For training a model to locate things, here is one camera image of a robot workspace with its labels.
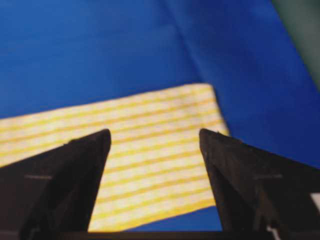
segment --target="blue cloth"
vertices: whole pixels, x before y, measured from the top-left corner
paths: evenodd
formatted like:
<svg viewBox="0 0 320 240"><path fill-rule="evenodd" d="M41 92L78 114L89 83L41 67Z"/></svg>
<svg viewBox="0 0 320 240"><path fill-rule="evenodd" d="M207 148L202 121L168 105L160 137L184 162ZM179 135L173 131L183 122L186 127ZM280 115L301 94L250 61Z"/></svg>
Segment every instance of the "blue cloth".
<svg viewBox="0 0 320 240"><path fill-rule="evenodd" d="M234 137L320 167L320 95L269 0L2 0L0 33L0 118L210 83Z"/></svg>

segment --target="yellow stripe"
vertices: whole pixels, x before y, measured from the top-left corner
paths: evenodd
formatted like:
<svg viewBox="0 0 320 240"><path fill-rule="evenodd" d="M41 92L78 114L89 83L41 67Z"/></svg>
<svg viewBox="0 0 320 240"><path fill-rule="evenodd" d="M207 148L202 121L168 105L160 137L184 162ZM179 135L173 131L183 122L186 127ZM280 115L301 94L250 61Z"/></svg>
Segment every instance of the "yellow stripe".
<svg viewBox="0 0 320 240"><path fill-rule="evenodd" d="M148 160L141 161L141 162L130 163L129 165L124 165L124 166L117 166L117 167L110 167L110 168L107 167L104 170L103 173L104 174L109 174L109 173L114 173L114 172L118 172L118 171L124 171L124 170L128 170L128 169L137 168L137 167L150 165L150 164L155 164L155 163L160 163L160 162L164 162L164 161L173 161L173 160L176 160L176 159L190 157L190 156L194 156L194 155L197 155L197 154L200 154L200 150L187 151L187 152L172 154L172 155L169 155L169 156L163 156L163 157L158 157L158 158L154 158L154 159L148 159Z"/></svg>
<svg viewBox="0 0 320 240"><path fill-rule="evenodd" d="M229 131L227 129L220 129L217 132L220 133L220 134L223 134L225 136L229 136Z"/></svg>
<svg viewBox="0 0 320 240"><path fill-rule="evenodd" d="M208 91L212 91L211 87L203 87L199 90L196 90L195 92L203 93L203 92L208 92ZM126 104L122 104L122 105L118 105L118 106L105 107L105 108L102 108L99 110L81 111L81 112L66 114L66 115L62 115L62 116L55 116L55 117L51 117L48 119L38 120L38 121L34 121L34 122L22 124L22 125L2 127L2 128L0 128L0 133L2 133L4 131L16 131L16 130L31 128L34 126L45 125L45 124L49 124L49 123L59 121L59 120L72 119L72 118L78 118L78 117L84 117L84 116L91 116L91 115L106 113L106 112L110 112L110 111L114 111L114 110L121 110L121 109L126 109L126 108L143 106L143 105L147 105L147 104L151 104L151 103L171 101L171 100L175 100L175 99L184 98L184 97L187 97L190 95L194 96L195 95L194 91L184 93L181 95L177 95L177 96L154 98L154 99L148 99L148 100L139 101L139 102L130 102L130 103L126 103Z"/></svg>
<svg viewBox="0 0 320 240"><path fill-rule="evenodd" d="M8 155L20 154L20 153L26 153L26 152L31 152L33 150L40 150L40 149L44 149L44 148L47 148L47 147L52 147L52 146L57 146L57 145L60 145L60 144L64 144L65 142L67 142L67 141L66 140L57 140L57 141L53 141L53 142L38 144L38 145L29 146L29 147L20 148L20 149L15 149L15 150L11 150L11 151L3 151L3 152L0 152L0 157L4 157L4 156L8 156Z"/></svg>
<svg viewBox="0 0 320 240"><path fill-rule="evenodd" d="M132 183L134 181L138 181L138 180L141 180L141 179L151 178L151 177L159 176L159 175L163 175L163 174L174 173L174 172L178 172L178 171L181 171L181 170L194 169L194 168L201 167L201 166L204 167L205 164L203 162L201 162L201 163L193 164L193 165L172 167L172 168L169 168L169 169L164 169L164 170L161 170L161 171L155 171L155 172L150 172L150 173L146 173L146 174L136 175L134 177L124 178L124 179L117 180L117 181L108 181L108 182L105 182L103 184L100 184L100 188L101 189L110 188L110 187L114 187L116 185Z"/></svg>
<svg viewBox="0 0 320 240"><path fill-rule="evenodd" d="M203 111L203 112L199 112L199 113L195 113L195 114L189 114L189 115L171 118L171 119L165 119L165 120L161 120L161 121L154 121L154 122L150 122L150 123L146 123L146 124L142 124L142 125L125 127L125 128L120 128L120 129L111 129L111 131L113 134L120 133L120 132L127 132L127 131L131 131L131 130L146 128L146 127L153 127L153 126L161 125L161 124L173 123L173 122L177 122L180 120L186 120L186 119L190 119L190 118L194 118L194 117L209 116L211 114L215 114L218 112L219 112L219 110L217 108L215 108L215 109L209 110L209 111Z"/></svg>
<svg viewBox="0 0 320 240"><path fill-rule="evenodd" d="M217 113L217 112L218 112L218 109L216 108L214 110L200 112L200 113L196 113L196 114L185 115L185 116L182 116L182 117L176 117L176 118L172 118L172 119L166 119L166 120L162 120L162 121L156 121L156 122L151 122L151 123L147 123L147 124L141 124L141 125L132 126L132 127L124 127L124 128L119 128L119 129L112 129L111 131L112 131L113 134L115 134L115 133L120 133L120 132L125 132L125 131L141 129L141 128L145 128L145 127L152 127L152 126L156 126L156 125L160 125L160 124L176 122L176 121L179 121L179 120L186 120L186 119L194 118L194 117L207 116L207 115L214 114L214 113ZM81 125L63 127L63 128L59 128L59 129L55 129L55 130L51 130L51 131L43 131L41 133L31 134L31 135L28 135L28 136L21 136L21 137L16 137L16 138L11 138L11 139L9 138L9 139L5 139L5 140L0 140L0 144L16 143L16 142L19 142L19 141L30 140L30 139L34 139L34 138L38 138L38 137L44 137L44 136L48 136L48 135L51 135L51 134L56 134L56 133L59 133L59 132L67 132L67 131L76 130L76 129L80 129L80 128L103 126L103 125L108 123L106 121L96 121L96 122L85 123L85 124L81 124Z"/></svg>
<svg viewBox="0 0 320 240"><path fill-rule="evenodd" d="M157 145L153 145L153 146L145 146L145 147L141 147L138 149L117 152L114 154L110 154L109 158L110 159L111 158L113 158L113 159L114 158L121 158L121 157L124 157L127 155L133 155L133 154L138 154L138 153L143 153L143 152L148 152L148 151L153 151L153 150L159 150L159 149L173 147L173 146L181 145L181 144L194 143L194 142L197 142L198 140L199 140L198 136L191 137L191 138L184 138L184 139L181 139L178 141L170 141L170 142L163 143L163 144L157 144Z"/></svg>
<svg viewBox="0 0 320 240"><path fill-rule="evenodd" d="M168 194L166 196L161 196L161 197L157 197L154 199L150 199L150 200L146 200L146 201L142 201L139 204L136 205L132 205L132 206L127 206L124 208L120 208L120 209L114 209L108 212L102 212L96 215L93 215L91 217L90 221L95 221L95 220L99 220L99 219L103 219L103 218L107 218L110 217L112 215L117 215L117 214L122 214L128 211L132 211L134 209L138 209L138 208L143 208L152 204L157 204L166 200L173 200L173 199L179 199L179 198L183 198L183 197L189 197L195 194L200 194L206 191L210 191L211 187L204 187L204 188L200 188L197 190L193 190L193 191L186 191L186 192L181 192L181 193L175 193L175 194Z"/></svg>
<svg viewBox="0 0 320 240"><path fill-rule="evenodd" d="M172 109L165 109L165 111L167 112L170 112ZM155 115L157 114L156 113L157 111L154 111L154 112L147 112L147 113L143 113L143 114L139 114L139 115ZM136 117L136 115L133 115L133 116L128 116L126 118L128 119L131 119L133 120L134 118ZM110 122L110 121L115 121L118 119L111 119L109 121L106 121L106 122ZM95 123L87 123L87 124L82 124L81 127L83 126L89 126L89 125L93 125ZM67 129L71 129L73 127L64 127L64 128L61 128L63 129L64 131L67 131ZM30 152L30 151L33 151L33 150L36 150L36 149L43 149L43 148L46 148L46 147L50 147L50 146L57 146L59 144L63 144L67 141L69 141L70 139L68 140L57 140L57 141L53 141L53 142L48 142L48 143L43 143L43 144L37 144L37 145L34 145L34 146L30 146L30 147L25 147L25 148L20 148L20 149L15 149L15 150L10 150L10 151L3 151L3 152L0 152L0 157L4 157L4 156L8 156L8 155L14 155L14 154L19 154L19 153L24 153L24 152Z"/></svg>
<svg viewBox="0 0 320 240"><path fill-rule="evenodd" d="M143 187L143 188L140 188L135 191L129 191L129 192L120 193L120 194L107 196L107 197L98 197L95 201L95 204L105 203L105 202L109 202L109 201L115 201L118 199L129 198L134 195L146 193L148 191L161 189L161 188L165 188L165 187L170 187L170 186L178 185L178 184L190 183L190 182L198 181L198 180L205 180L205 179L208 179L208 175L206 175L206 174L200 175L200 176L193 176L193 177L188 177L188 178L177 179L177 180L173 180L173 181L165 181L165 182L154 184L154 185L151 185L148 187Z"/></svg>
<svg viewBox="0 0 320 240"><path fill-rule="evenodd" d="M215 121L206 122L205 125L214 126L214 125L220 124L222 122L223 122L222 119L217 119ZM180 133L180 132L184 132L184 131L188 131L188 130L192 130L192 129L198 129L203 126L204 126L204 123L200 123L200 124L189 125L189 126L181 127L181 128L168 129L168 130L158 131L158 132L151 132L151 133L148 133L145 135L132 136L132 137L126 137L124 139L115 140L112 142L112 144L116 145L116 144L122 144L122 143L132 142L132 141L141 140L141 139L157 137L157 136L166 135L166 134Z"/></svg>
<svg viewBox="0 0 320 240"><path fill-rule="evenodd" d="M206 199L202 201L198 201L192 204L182 205L180 207L173 208L168 211L160 211L156 214L152 214L149 216L144 216L135 220L130 220L123 223L117 223L115 225L109 225L104 227L99 227L99 231L101 232L118 232L126 229L134 228L146 223L154 222L160 219L170 218L181 214L190 213L199 209L212 207L215 205L215 201L213 199Z"/></svg>

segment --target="yellow striped cloth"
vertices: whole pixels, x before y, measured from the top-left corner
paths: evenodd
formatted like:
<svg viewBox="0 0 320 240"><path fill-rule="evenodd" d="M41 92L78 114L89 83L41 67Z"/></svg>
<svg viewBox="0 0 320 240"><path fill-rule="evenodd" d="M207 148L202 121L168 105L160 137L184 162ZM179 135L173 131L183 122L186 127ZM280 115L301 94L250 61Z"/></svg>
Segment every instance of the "yellow striped cloth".
<svg viewBox="0 0 320 240"><path fill-rule="evenodd" d="M198 133L228 134L213 89L189 84L0 120L0 166L108 128L89 231L122 231L215 204Z"/></svg>

